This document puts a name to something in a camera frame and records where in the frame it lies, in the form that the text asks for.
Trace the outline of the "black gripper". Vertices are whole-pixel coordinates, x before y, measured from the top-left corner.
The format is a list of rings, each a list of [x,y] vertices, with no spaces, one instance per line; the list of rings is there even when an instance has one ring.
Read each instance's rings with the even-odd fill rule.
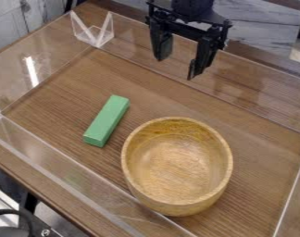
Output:
[[[146,4],[146,24],[158,61],[173,53],[174,34],[197,41],[196,58],[189,67],[191,81],[211,66],[217,50],[225,49],[233,23],[215,11],[215,0],[146,0]]]

